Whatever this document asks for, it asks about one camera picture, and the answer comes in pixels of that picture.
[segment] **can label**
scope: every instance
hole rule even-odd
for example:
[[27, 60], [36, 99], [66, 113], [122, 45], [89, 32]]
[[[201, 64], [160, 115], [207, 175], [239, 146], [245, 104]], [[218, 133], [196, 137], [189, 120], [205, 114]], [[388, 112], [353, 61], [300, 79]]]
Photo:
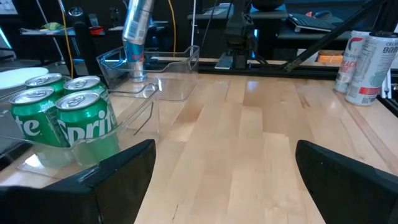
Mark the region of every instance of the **can label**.
[[369, 36], [359, 56], [346, 100], [356, 105], [370, 105], [379, 94], [397, 51], [397, 38]]
[[368, 35], [368, 32], [358, 32], [355, 30], [351, 32], [351, 38], [347, 42], [347, 46], [343, 54], [343, 62], [338, 70], [335, 84], [336, 91], [346, 93], [357, 66], [357, 59]]
[[71, 146], [79, 139], [97, 138], [108, 134], [114, 129], [109, 109], [107, 109], [107, 111], [99, 111], [97, 120], [88, 124], [83, 124], [83, 126], [72, 126], [62, 120], [58, 120], [58, 124], [61, 126], [62, 133], [68, 139]]
[[41, 113], [30, 116], [13, 115], [19, 129], [31, 141], [58, 147], [67, 147], [63, 133], [57, 125], [57, 109], [53, 101], [40, 104]]
[[92, 90], [97, 92], [101, 96], [101, 98], [108, 104], [108, 111], [111, 116], [112, 124], [117, 125], [118, 121], [116, 119], [116, 115], [114, 114], [111, 100], [109, 99], [108, 90], [106, 88], [102, 87], [102, 85], [98, 85], [97, 88], [94, 88]]
[[128, 12], [126, 23], [124, 24], [123, 37], [128, 42], [144, 44], [147, 27], [149, 23], [150, 12], [142, 9]]
[[127, 62], [144, 62], [144, 45], [126, 42], [124, 45]]

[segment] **wooden table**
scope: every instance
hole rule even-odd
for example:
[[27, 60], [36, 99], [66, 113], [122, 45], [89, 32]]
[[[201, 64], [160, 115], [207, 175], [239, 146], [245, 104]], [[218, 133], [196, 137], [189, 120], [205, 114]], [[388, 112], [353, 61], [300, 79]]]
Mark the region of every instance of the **wooden table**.
[[[136, 223], [324, 223], [295, 163], [299, 139], [398, 175], [398, 119], [378, 101], [345, 102], [333, 84], [200, 75], [188, 100], [161, 101]], [[2, 185], [55, 181], [14, 166], [0, 173]]]

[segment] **clear plastic bin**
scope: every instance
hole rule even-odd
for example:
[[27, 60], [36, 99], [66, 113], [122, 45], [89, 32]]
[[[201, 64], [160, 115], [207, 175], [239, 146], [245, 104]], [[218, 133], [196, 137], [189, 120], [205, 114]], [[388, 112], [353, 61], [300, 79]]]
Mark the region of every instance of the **clear plastic bin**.
[[97, 57], [110, 89], [140, 91], [148, 83], [159, 86], [160, 99], [181, 101], [189, 97], [198, 82], [199, 47], [191, 46], [184, 52], [145, 52], [145, 72], [142, 83], [129, 79], [131, 69], [126, 63], [123, 47]]
[[[143, 140], [159, 140], [159, 87], [156, 84], [147, 84], [136, 93], [109, 90], [109, 95], [118, 120], [116, 129], [99, 138], [76, 141], [72, 147], [68, 148], [28, 141], [21, 137], [22, 133], [15, 136], [0, 136], [0, 141], [12, 141], [16, 147], [29, 148], [11, 166], [16, 166], [19, 170], [63, 179]], [[3, 107], [7, 106], [7, 103], [7, 99], [1, 100]], [[13, 118], [9, 111], [3, 111], [0, 122], [3, 119], [6, 119], [9, 125], [13, 123], [16, 126], [16, 123], [12, 122]], [[109, 144], [110, 141], [116, 142], [119, 147], [106, 152], [96, 151], [95, 146]]]

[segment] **black cable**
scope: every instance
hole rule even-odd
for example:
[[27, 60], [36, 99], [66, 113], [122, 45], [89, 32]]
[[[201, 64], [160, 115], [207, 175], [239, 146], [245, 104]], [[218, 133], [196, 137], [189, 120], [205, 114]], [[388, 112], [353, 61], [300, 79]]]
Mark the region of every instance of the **black cable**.
[[231, 6], [232, 6], [233, 2], [234, 2], [234, 0], [229, 1], [228, 12], [226, 13], [226, 17], [225, 17], [227, 23], [228, 23], [228, 19], [229, 19], [229, 12], [231, 11]]
[[214, 10], [216, 9], [217, 3], [218, 3], [218, 0], [215, 0], [215, 1], [214, 1], [213, 9], [211, 10], [210, 19], [209, 19], [209, 21], [207, 22], [207, 26], [206, 26], [206, 30], [205, 30], [205, 35], [203, 36], [203, 40], [201, 41], [200, 49], [203, 49], [203, 46], [204, 46], [204, 44], [205, 44], [207, 31], [209, 30], [210, 22], [211, 22], [211, 20], [212, 20], [212, 18], [213, 18]]
[[254, 51], [254, 59], [258, 61], [261, 65], [269, 65], [267, 60], [261, 57], [256, 51]]

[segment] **sprite can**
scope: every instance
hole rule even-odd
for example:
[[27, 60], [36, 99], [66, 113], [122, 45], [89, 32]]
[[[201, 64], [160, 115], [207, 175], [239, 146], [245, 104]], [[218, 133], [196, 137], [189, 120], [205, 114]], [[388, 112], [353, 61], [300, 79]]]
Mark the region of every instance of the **sprite can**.
[[31, 78], [25, 82], [25, 86], [29, 88], [37, 88], [42, 86], [51, 86], [56, 94], [61, 98], [65, 92], [63, 85], [65, 80], [61, 74], [49, 73], [38, 77]]
[[108, 104], [97, 92], [71, 93], [56, 106], [58, 124], [80, 165], [92, 166], [120, 151]]
[[100, 78], [94, 75], [88, 75], [85, 77], [79, 77], [75, 78], [73, 80], [70, 80], [69, 82], [66, 82], [63, 86], [65, 89], [65, 94], [70, 94], [70, 93], [75, 93], [77, 91], [83, 91], [83, 90], [93, 90], [97, 92], [102, 99], [107, 102], [109, 111], [111, 113], [111, 119], [112, 123], [117, 125], [116, 117], [114, 115], [114, 111], [112, 108], [111, 100], [109, 99], [109, 93], [108, 89], [104, 85], [104, 83], [101, 82]]
[[63, 167], [74, 161], [72, 152], [64, 148], [68, 142], [57, 123], [58, 99], [49, 86], [23, 90], [10, 99], [12, 117], [26, 139], [44, 144], [33, 149], [47, 167]]

